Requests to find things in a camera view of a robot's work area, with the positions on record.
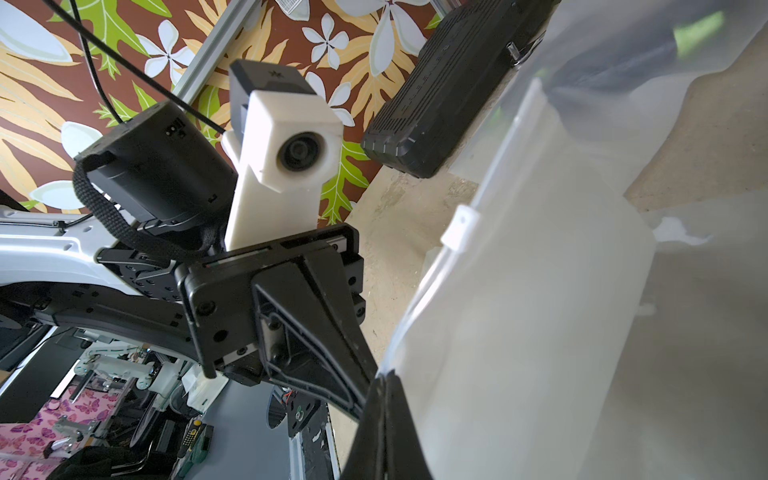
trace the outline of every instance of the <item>camera lens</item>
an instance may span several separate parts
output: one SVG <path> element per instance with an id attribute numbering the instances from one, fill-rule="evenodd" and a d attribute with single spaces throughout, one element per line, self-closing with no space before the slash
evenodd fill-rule
<path id="1" fill-rule="evenodd" d="M 320 142 L 316 134 L 304 132 L 293 135 L 280 148 L 280 163 L 292 172 L 312 167 L 320 157 Z"/>

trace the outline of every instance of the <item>white plastic clip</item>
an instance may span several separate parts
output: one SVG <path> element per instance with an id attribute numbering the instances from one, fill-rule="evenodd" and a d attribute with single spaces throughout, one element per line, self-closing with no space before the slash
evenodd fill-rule
<path id="1" fill-rule="evenodd" d="M 480 220 L 480 214 L 477 211 L 466 205 L 459 205 L 453 214 L 451 224 L 440 237 L 440 241 L 457 253 L 464 252 L 478 220 Z"/>

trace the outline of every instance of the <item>black strap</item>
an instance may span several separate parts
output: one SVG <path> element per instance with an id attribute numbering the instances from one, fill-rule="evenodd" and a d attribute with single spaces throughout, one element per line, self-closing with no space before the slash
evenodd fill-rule
<path id="1" fill-rule="evenodd" d="M 109 164 L 113 159 L 109 152 L 89 155 L 76 163 L 72 175 L 74 194 L 104 224 L 107 231 L 130 248 L 159 257 L 189 260 L 205 255 L 218 237 L 216 226 L 203 228 L 203 245 L 199 250 L 186 250 L 168 240 L 139 232 L 125 221 L 114 205 L 91 185 L 87 175 L 89 171 Z"/>

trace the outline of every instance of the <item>metal bar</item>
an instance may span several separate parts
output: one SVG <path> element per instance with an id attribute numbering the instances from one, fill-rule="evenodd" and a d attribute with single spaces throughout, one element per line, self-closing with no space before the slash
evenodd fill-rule
<path id="1" fill-rule="evenodd" d="M 333 479 L 339 480 L 341 476 L 341 468 L 339 467 L 339 455 L 336 452 L 336 438 L 334 438 L 335 432 L 331 426 L 331 417 L 328 415 L 326 421 L 326 438 L 328 438 L 328 451 L 331 454 L 331 468 L 333 469 Z"/>
<path id="2" fill-rule="evenodd" d="M 72 395 L 69 396 L 69 402 L 70 404 L 75 403 L 80 398 L 80 395 L 85 391 L 85 387 L 88 386 L 88 382 L 91 381 L 92 378 L 96 375 L 96 370 L 91 370 L 90 372 L 86 373 L 83 379 L 80 381 L 80 384 L 76 389 L 74 389 L 74 392 Z"/>
<path id="3" fill-rule="evenodd" d="M 195 54 L 194 60 L 181 76 L 179 83 L 172 90 L 176 96 L 187 103 L 192 103 L 197 98 L 249 14 L 252 11 L 257 14 L 260 7 L 259 0 L 231 0 L 208 38 L 203 42 L 203 46 Z"/>
<path id="4" fill-rule="evenodd" d="M 306 480 L 304 444 L 300 433 L 288 441 L 288 456 L 290 458 L 290 480 Z"/>

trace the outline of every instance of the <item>pink butterfly fabric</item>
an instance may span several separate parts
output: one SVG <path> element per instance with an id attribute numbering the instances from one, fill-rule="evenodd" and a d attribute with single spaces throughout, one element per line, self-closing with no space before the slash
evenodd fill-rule
<path id="1" fill-rule="evenodd" d="M 42 410 L 29 423 L 0 424 L 0 452 L 19 455 L 27 460 L 0 460 L 0 480 L 20 478 L 21 480 L 45 480 L 56 465 L 36 463 L 36 458 L 43 458 L 43 450 L 49 442 L 63 437 L 53 429 L 53 425 L 63 416 L 72 422 L 89 423 L 91 420 L 103 422 L 114 412 L 115 403 L 120 398 L 119 392 L 94 392 L 86 390 L 77 402 L 70 403 L 69 396 L 74 391 L 70 386 L 61 397 L 58 408 Z"/>

